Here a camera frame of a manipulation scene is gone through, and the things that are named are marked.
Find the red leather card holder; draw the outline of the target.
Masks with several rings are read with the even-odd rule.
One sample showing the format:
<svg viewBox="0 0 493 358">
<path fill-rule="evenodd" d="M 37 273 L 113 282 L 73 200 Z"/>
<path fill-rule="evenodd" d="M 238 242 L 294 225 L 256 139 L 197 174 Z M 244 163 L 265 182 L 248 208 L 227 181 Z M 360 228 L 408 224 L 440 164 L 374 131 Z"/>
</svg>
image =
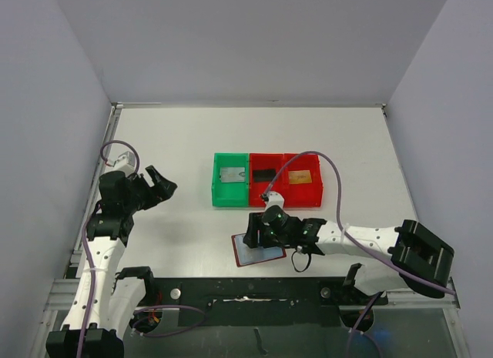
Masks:
<svg viewBox="0 0 493 358">
<path fill-rule="evenodd" d="M 286 257 L 286 251 L 279 247 L 251 249 L 243 243 L 243 237 L 244 234 L 231 236 L 234 258 L 239 268 Z"/>
</svg>

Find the green plastic bin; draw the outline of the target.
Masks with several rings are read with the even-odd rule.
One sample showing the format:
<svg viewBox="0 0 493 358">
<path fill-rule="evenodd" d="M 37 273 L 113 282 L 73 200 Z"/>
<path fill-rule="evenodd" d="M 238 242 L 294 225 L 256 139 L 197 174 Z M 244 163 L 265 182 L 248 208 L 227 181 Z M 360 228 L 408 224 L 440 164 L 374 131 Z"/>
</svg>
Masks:
<svg viewBox="0 0 493 358">
<path fill-rule="evenodd" d="M 211 185 L 213 206 L 248 207 L 249 190 L 249 155 L 216 152 Z"/>
</svg>

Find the red bin with gold card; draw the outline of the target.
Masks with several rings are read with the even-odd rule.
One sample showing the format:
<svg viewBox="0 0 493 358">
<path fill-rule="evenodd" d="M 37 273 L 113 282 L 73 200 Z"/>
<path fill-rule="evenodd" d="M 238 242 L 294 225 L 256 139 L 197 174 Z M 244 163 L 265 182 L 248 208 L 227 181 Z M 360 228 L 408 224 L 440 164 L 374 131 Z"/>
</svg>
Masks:
<svg viewBox="0 0 493 358">
<path fill-rule="evenodd" d="M 287 187 L 283 194 L 285 206 L 290 208 L 321 207 L 324 184 L 319 156 L 301 156 L 286 168 Z"/>
</svg>

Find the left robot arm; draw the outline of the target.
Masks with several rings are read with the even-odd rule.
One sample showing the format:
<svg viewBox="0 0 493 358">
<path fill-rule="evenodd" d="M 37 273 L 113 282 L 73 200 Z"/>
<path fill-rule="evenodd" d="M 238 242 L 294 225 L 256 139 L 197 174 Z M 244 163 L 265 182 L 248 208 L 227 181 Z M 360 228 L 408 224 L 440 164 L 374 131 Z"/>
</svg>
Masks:
<svg viewBox="0 0 493 358">
<path fill-rule="evenodd" d="M 49 333 L 50 357 L 122 357 L 123 336 L 138 306 L 158 300 L 148 266 L 119 269 L 136 212 L 171 199 L 177 185 L 154 166 L 146 174 L 114 170 L 99 177 L 100 199 L 86 222 L 86 259 L 71 308 L 59 331 Z"/>
</svg>

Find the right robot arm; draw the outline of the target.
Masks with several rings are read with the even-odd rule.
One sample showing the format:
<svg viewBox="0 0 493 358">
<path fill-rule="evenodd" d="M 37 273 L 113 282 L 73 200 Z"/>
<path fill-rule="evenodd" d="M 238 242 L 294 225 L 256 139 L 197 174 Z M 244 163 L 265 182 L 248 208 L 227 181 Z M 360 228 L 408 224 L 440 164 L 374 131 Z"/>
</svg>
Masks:
<svg viewBox="0 0 493 358">
<path fill-rule="evenodd" d="M 454 294 L 448 287 L 454 250 L 414 220 L 387 228 L 342 226 L 320 218 L 300 219 L 271 206 L 249 215 L 243 242 L 251 249 L 293 249 L 308 257 L 357 257 L 343 284 L 344 296 L 352 303 L 403 288 L 434 299 Z"/>
</svg>

